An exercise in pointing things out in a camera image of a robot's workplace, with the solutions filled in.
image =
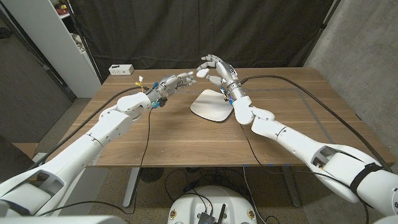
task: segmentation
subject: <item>gray wall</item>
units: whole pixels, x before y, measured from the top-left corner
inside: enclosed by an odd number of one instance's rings
[[[304,66],[318,69],[398,158],[398,1],[341,1]]]

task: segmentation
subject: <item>black backdrop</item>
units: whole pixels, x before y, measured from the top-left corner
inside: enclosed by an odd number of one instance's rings
[[[112,64],[196,68],[207,54],[234,67],[300,66],[333,0],[70,2],[106,78]]]

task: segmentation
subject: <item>white robotic arm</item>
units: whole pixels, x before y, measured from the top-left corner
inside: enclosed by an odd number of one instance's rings
[[[141,110],[163,106],[178,89],[196,83],[193,72],[169,75],[145,93],[124,96],[104,110],[99,121],[51,161],[0,184],[0,202],[8,204],[7,217],[39,215],[55,208],[76,176],[109,142],[128,132]],[[38,175],[45,180],[30,180]]]
[[[233,101],[235,117],[240,124],[253,122],[254,133],[278,142],[312,172],[320,174],[316,177],[340,197],[353,203],[361,199],[386,216],[398,214],[398,175],[382,169],[377,160],[358,149],[317,142],[275,121],[270,111],[251,106],[250,97],[246,96],[231,65],[214,55],[202,57],[202,60],[209,62],[198,67],[198,77],[210,77],[207,67],[216,68],[222,79],[214,85],[226,85],[228,91],[224,93]]]

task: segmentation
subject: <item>wire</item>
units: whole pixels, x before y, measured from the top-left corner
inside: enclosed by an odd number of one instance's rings
[[[360,199],[360,201],[362,202],[363,207],[364,207],[365,212],[366,212],[366,224],[369,224],[369,211],[368,211],[368,206],[366,205],[366,203],[365,203],[362,199]]]
[[[273,215],[269,215],[269,216],[266,218],[266,222],[267,222],[267,220],[268,220],[269,218],[275,218],[276,221],[277,221],[278,224],[279,224],[279,220],[278,220],[275,216],[273,216]]]
[[[35,164],[33,164],[32,166],[30,166],[28,168],[28,170],[31,170],[37,166],[39,166],[41,163],[45,163],[45,160],[51,155],[53,154],[59,147],[61,147],[65,142],[67,142],[73,135],[75,135],[87,122],[89,122],[98,112],[100,112],[106,105],[108,105],[112,100],[114,100],[116,97],[118,97],[119,95],[130,91],[130,90],[136,90],[141,88],[140,86],[135,86],[135,87],[131,87],[128,89],[125,89],[123,91],[120,91],[119,93],[115,94],[114,96],[112,96],[106,103],[104,103],[104,105],[102,105],[101,107],[99,107],[92,115],[90,115],[84,122],[82,122],[79,127],[77,127],[72,133],[70,133],[65,139],[63,139],[60,143],[58,143],[56,146],[54,146],[53,149],[51,149],[51,151],[49,153],[47,153],[44,157],[42,157],[41,159],[39,159],[37,162],[35,162]]]
[[[249,144],[249,146],[250,146],[250,149],[251,149],[251,152],[253,153],[254,158],[256,158],[256,160],[257,160],[257,162],[259,163],[259,165],[260,165],[261,167],[263,167],[263,165],[262,165],[262,164],[260,163],[260,161],[257,159],[256,154],[254,153],[253,148],[251,147],[249,138],[248,138],[248,136],[246,135],[246,133],[245,133],[245,131],[244,131],[242,125],[241,125],[241,128],[242,128],[242,131],[243,131],[243,133],[244,133],[244,135],[245,135],[245,137],[246,137],[246,140],[248,141],[248,144]],[[340,184],[344,185],[345,187],[349,188],[349,186],[348,186],[347,184],[343,183],[342,181],[340,181],[340,180],[338,180],[338,179],[336,179],[336,178],[334,178],[334,177],[331,177],[331,176],[329,176],[329,175],[321,174],[321,173],[317,173],[317,172],[309,172],[309,171],[272,172],[272,171],[269,171],[269,170],[267,170],[267,169],[265,169],[265,170],[266,170],[267,172],[271,173],[271,174],[284,174],[284,173],[291,173],[291,174],[293,174],[293,173],[301,172],[301,173],[308,173],[308,174],[320,175],[320,176],[323,176],[323,177],[327,177],[327,178],[329,178],[329,179],[331,179],[331,180],[334,180],[334,181],[336,181],[337,183],[340,183]],[[248,184],[248,182],[247,182],[247,180],[246,180],[246,174],[245,174],[245,172],[244,172],[244,167],[243,167],[243,176],[244,176],[244,181],[245,181],[245,183],[246,183],[246,185],[247,185],[247,187],[248,187],[248,190],[249,190],[249,192],[250,192],[250,196],[251,196],[251,200],[253,201],[254,208],[256,209],[256,212],[259,214],[259,212],[257,211],[256,204],[254,203],[254,199],[253,199],[253,197],[252,197],[252,194],[251,194],[251,191],[250,191],[250,188],[249,188],[249,184]],[[366,224],[368,224],[368,223],[369,223],[369,212],[368,212],[368,208],[367,208],[367,206],[366,206],[366,203],[365,203],[359,196],[358,196],[358,198],[360,199],[360,201],[363,203],[363,205],[364,205],[364,207],[365,207],[365,212],[366,212]],[[259,217],[260,217],[261,221],[263,221],[263,222],[266,224],[267,219],[270,218],[270,217],[273,217],[273,216],[272,216],[272,215],[271,215],[271,216],[268,216],[268,217],[266,218],[265,221],[262,219],[262,217],[261,217],[260,214],[259,214]]]
[[[299,88],[300,90],[302,90],[304,93],[306,93],[308,96],[310,96],[311,98],[313,98],[317,103],[319,103],[321,106],[324,107],[324,109],[326,109],[327,111],[329,111],[330,114],[332,114],[337,120],[339,120],[343,125],[345,125],[352,133],[354,133],[359,140],[361,140],[363,142],[363,144],[372,152],[372,154],[374,155],[374,157],[376,157],[376,159],[380,162],[380,164],[383,166],[383,168],[389,172],[392,172],[391,168],[387,165],[387,163],[384,161],[384,159],[380,156],[380,154],[372,147],[372,145],[370,145],[370,143],[361,135],[357,132],[357,130],[355,130],[351,125],[349,125],[343,118],[340,118],[340,116],[338,116],[333,110],[331,110],[329,107],[327,107],[327,105],[325,105],[324,103],[322,103],[322,101],[320,101],[316,96],[312,95],[309,91],[307,91],[305,88],[301,87],[299,84],[289,80],[288,78],[282,77],[282,76],[278,76],[278,75],[255,75],[255,76],[251,76],[251,77],[247,77],[244,78],[241,81],[241,85],[243,85],[245,82],[247,82],[250,79],[253,78],[278,78],[284,81],[287,81],[288,83],[292,84],[293,86],[296,86],[297,88]]]
[[[187,195],[187,194],[189,194],[189,195],[197,195],[197,196],[203,197],[204,199],[206,199],[207,201],[209,201],[210,206],[211,206],[210,216],[212,216],[212,214],[213,214],[213,204],[211,203],[211,201],[210,201],[208,198],[206,198],[205,196],[200,195],[200,194],[198,194],[198,193],[185,193],[185,194],[183,194],[183,195]]]
[[[182,172],[184,173],[184,175],[185,175],[186,180],[187,180],[187,184],[189,184],[188,176],[187,176],[187,174],[184,172],[184,170],[177,169],[177,170],[174,170],[173,172],[171,172],[171,173],[169,173],[169,174],[167,175],[167,177],[166,177],[165,180],[164,180],[164,189],[165,189],[167,195],[169,196],[170,200],[171,200],[173,203],[174,203],[175,200],[172,198],[172,196],[169,194],[169,191],[167,190],[167,179],[169,178],[170,175],[172,175],[172,174],[173,174],[174,172],[176,172],[176,171],[182,171]]]
[[[233,188],[234,188],[235,191],[240,192],[239,187],[236,186],[236,184],[233,184],[233,183],[229,180],[228,175],[226,174],[224,168],[222,168],[222,171],[224,172],[224,175],[225,175],[225,177],[226,177],[227,182],[228,182],[231,186],[233,186]]]
[[[142,162],[144,161],[144,156],[145,156],[145,153],[146,153],[147,148],[148,148],[149,134],[150,134],[150,114],[151,114],[151,113],[152,113],[152,109],[150,109],[149,115],[148,115],[148,136],[147,136],[147,144],[146,144],[146,146],[145,146],[145,150],[144,150],[144,153],[143,153],[143,155],[142,155],[141,163],[139,164],[139,170],[140,170],[140,171],[139,171],[139,173],[138,173],[137,180],[139,180],[139,178],[140,178],[140,176],[141,176]],[[135,194],[135,197],[134,197],[134,209],[133,209],[133,211],[132,211],[131,213],[125,212],[123,209],[121,209],[121,208],[119,208],[119,207],[117,207],[116,205],[113,205],[113,204],[111,204],[111,203],[100,202],[100,201],[94,200],[94,201],[77,202],[77,203],[73,203],[73,204],[70,204],[70,205],[58,207],[58,208],[49,210],[49,211],[47,211],[47,212],[41,213],[40,215],[38,215],[38,217],[40,217],[40,216],[42,216],[42,215],[46,215],[46,214],[51,213],[51,212],[54,212],[54,211],[57,211],[57,210],[60,210],[60,209],[63,209],[63,208],[68,208],[68,207],[71,207],[71,206],[74,206],[74,205],[81,205],[81,204],[84,204],[84,203],[102,203],[102,204],[104,204],[104,205],[108,205],[108,206],[110,206],[110,207],[117,208],[118,210],[122,211],[122,212],[123,212],[124,214],[126,214],[126,215],[132,215],[132,214],[134,214],[134,212],[136,211],[138,183],[139,183],[139,181],[137,182],[136,188],[135,188],[135,190],[133,191],[133,192],[135,192],[136,194]]]
[[[148,114],[148,135],[147,135],[147,144],[146,144],[146,146],[145,146],[144,153],[142,154],[141,163],[139,164],[139,172],[138,172],[138,176],[137,176],[137,180],[138,180],[138,181],[137,181],[137,184],[136,184],[136,188],[133,190],[133,192],[135,192],[135,196],[134,196],[134,210],[132,211],[133,213],[136,211],[138,184],[139,184],[139,179],[140,179],[140,177],[141,177],[142,162],[144,162],[144,156],[145,156],[145,153],[147,152],[148,144],[149,144],[150,114],[152,113],[152,110],[153,110],[153,108],[150,109],[149,114]]]
[[[254,209],[256,210],[256,213],[259,215],[260,220],[261,220],[264,224],[267,224],[267,222],[264,221],[264,219],[261,217],[261,214],[259,213],[259,211],[258,211],[258,209],[257,209],[257,206],[256,206],[256,203],[254,202],[254,198],[253,198],[253,195],[252,195],[252,193],[251,193],[251,190],[250,190],[248,181],[246,180],[246,172],[244,171],[244,167],[242,167],[242,168],[243,168],[244,182],[246,183],[246,186],[248,187],[248,190],[249,190],[249,193],[250,193],[250,198],[251,198],[251,201],[253,202],[253,207],[254,207]]]
[[[171,172],[171,173],[169,173],[168,175],[167,175],[167,177],[165,178],[165,180],[164,180],[164,189],[165,189],[165,191],[166,191],[166,193],[167,193],[167,195],[169,196],[169,198],[171,199],[171,201],[174,203],[174,199],[172,198],[172,196],[169,194],[169,191],[167,190],[167,185],[166,185],[166,183],[167,183],[167,179],[170,177],[170,175],[172,175],[174,172],[176,172],[176,171],[182,171],[183,173],[184,173],[184,175],[185,175],[185,179],[187,180],[187,184],[189,185],[190,183],[189,183],[189,181],[188,181],[188,176],[187,176],[187,173],[185,173],[185,171],[184,170],[181,170],[181,169],[177,169],[177,170],[174,170],[173,172]],[[205,213],[207,213],[207,206],[206,206],[206,203],[205,203],[205,201],[201,198],[201,197],[199,197],[200,198],[200,200],[203,202],[203,204],[205,205]]]
[[[49,211],[47,211],[47,212],[41,213],[40,215],[38,215],[38,217],[41,217],[41,216],[46,215],[46,214],[48,214],[48,213],[55,212],[55,211],[60,210],[60,209],[63,209],[63,208],[68,208],[68,207],[72,207],[72,206],[75,206],[75,205],[81,205],[81,204],[84,204],[84,203],[101,203],[101,204],[104,204],[104,205],[107,205],[107,206],[116,208],[116,209],[118,209],[119,211],[123,212],[123,213],[126,214],[126,215],[132,215],[132,214],[134,213],[134,211],[131,212],[131,213],[126,212],[126,211],[124,211],[123,209],[117,207],[116,205],[113,205],[113,204],[107,203],[107,202],[84,201],[84,202],[72,203],[72,204],[70,204],[70,205],[66,205],[66,206],[62,206],[62,207],[55,208],[55,209],[51,209],[51,210],[49,210]]]
[[[250,146],[251,152],[252,152],[252,153],[253,153],[253,155],[254,155],[254,158],[256,158],[257,162],[260,164],[260,166],[262,166],[262,164],[261,164],[261,162],[259,161],[259,159],[257,159],[257,156],[256,156],[256,154],[255,154],[255,153],[254,153],[254,151],[253,151],[253,148],[251,147],[251,144],[250,144],[249,138],[248,138],[248,136],[247,136],[246,132],[244,131],[242,124],[239,124],[239,125],[240,125],[240,126],[241,126],[241,128],[242,128],[242,131],[243,131],[244,137],[246,137],[246,140],[247,140],[247,141],[248,141],[248,143],[249,143],[249,146]]]

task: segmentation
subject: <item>wooden table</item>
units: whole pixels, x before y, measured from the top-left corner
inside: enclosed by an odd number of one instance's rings
[[[130,76],[109,76],[97,94],[72,124],[71,133],[92,112],[117,92],[135,86],[138,76],[151,87],[165,75],[190,70],[135,70]],[[387,163],[394,162],[393,155],[376,135],[355,115],[354,111],[332,89],[314,68],[237,68],[239,79],[251,75],[281,75],[306,88],[338,115],[356,128]],[[163,108],[152,111],[150,139],[143,167],[198,167],[198,166],[258,166],[241,127],[232,113],[222,123],[205,120],[190,110],[190,105],[206,89],[218,91],[211,83],[196,78],[198,83],[184,88],[170,97]],[[275,119],[320,142],[346,144],[371,154],[364,144],[329,112],[304,92],[291,84],[275,78],[249,80],[243,87],[252,105],[269,110]],[[108,107],[116,104],[112,101]],[[57,153],[87,132],[98,120],[98,114]],[[254,134],[251,125],[244,126],[257,158],[269,166],[301,166],[300,160],[273,140]],[[92,165],[138,167],[146,146],[148,112],[133,124],[131,130],[109,143]]]

